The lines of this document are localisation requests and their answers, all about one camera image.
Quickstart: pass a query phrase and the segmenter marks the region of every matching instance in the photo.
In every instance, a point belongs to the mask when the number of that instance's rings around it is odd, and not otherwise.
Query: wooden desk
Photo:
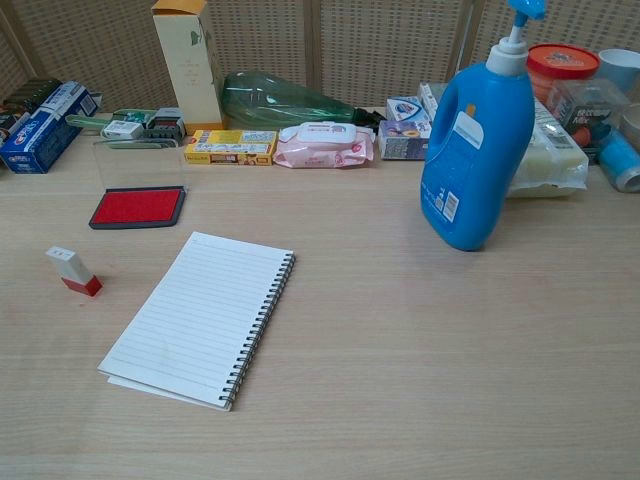
[[[176,227],[93,231],[90,143],[0,176],[0,478],[640,477],[640,196],[598,169],[586,193],[507,202],[462,253],[412,162],[201,167]],[[228,414],[96,371],[193,230],[298,255]],[[98,297],[65,288],[53,244]]]

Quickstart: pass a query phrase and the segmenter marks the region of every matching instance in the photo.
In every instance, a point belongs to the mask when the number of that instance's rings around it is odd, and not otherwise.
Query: spiral notebook
[[[193,232],[98,370],[109,383],[229,410],[294,261]]]

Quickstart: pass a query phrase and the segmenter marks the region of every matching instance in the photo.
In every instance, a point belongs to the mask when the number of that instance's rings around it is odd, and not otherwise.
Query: bottle handle
[[[446,139],[453,130],[453,124],[456,121],[456,112],[458,111],[458,85],[454,80],[445,89],[438,110],[436,112],[436,118],[433,122],[433,130],[431,131],[431,137],[429,139],[429,151],[435,151],[435,154],[431,157],[434,160],[445,145]]]

